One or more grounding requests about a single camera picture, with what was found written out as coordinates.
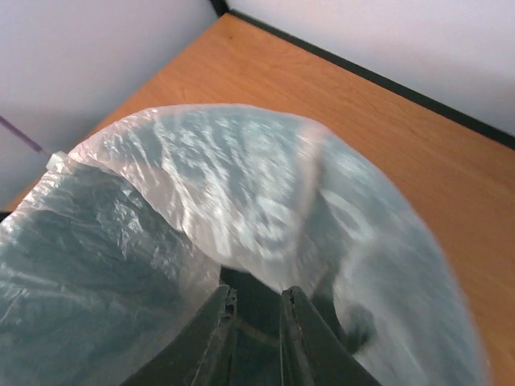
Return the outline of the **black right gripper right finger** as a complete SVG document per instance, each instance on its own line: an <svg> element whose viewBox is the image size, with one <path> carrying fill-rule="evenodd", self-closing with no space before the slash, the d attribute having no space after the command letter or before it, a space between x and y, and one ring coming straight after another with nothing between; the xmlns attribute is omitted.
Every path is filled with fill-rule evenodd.
<svg viewBox="0 0 515 386"><path fill-rule="evenodd" d="M344 349L298 286L281 294L279 350L283 385L379 384Z"/></svg>

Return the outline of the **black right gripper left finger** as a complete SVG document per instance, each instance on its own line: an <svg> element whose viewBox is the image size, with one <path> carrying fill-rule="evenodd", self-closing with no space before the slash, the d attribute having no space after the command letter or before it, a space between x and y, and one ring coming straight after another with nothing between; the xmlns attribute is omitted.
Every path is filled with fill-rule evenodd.
<svg viewBox="0 0 515 386"><path fill-rule="evenodd" d="M237 341L237 291L219 286L177 337L124 385L230 385Z"/></svg>

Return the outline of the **teal plastic trash bin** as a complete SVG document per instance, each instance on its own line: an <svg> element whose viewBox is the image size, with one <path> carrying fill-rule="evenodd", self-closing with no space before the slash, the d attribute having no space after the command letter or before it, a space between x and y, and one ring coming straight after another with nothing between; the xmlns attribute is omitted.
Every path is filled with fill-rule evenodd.
<svg viewBox="0 0 515 386"><path fill-rule="evenodd" d="M233 269L223 268L220 281L237 291L237 346L232 385L283 385L279 350L281 294L251 274ZM344 331L332 302L329 278L324 278L307 297L353 357L369 340L369 334Z"/></svg>

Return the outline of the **translucent pink plastic trash bag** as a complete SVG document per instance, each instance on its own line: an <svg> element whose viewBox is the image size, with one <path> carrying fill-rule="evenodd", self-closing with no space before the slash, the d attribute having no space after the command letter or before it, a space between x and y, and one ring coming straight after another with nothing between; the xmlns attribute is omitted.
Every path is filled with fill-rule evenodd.
<svg viewBox="0 0 515 386"><path fill-rule="evenodd" d="M384 385L486 385L431 231L317 121L247 105L145 109L47 169L1 223L1 382L114 385L220 283L296 285Z"/></svg>

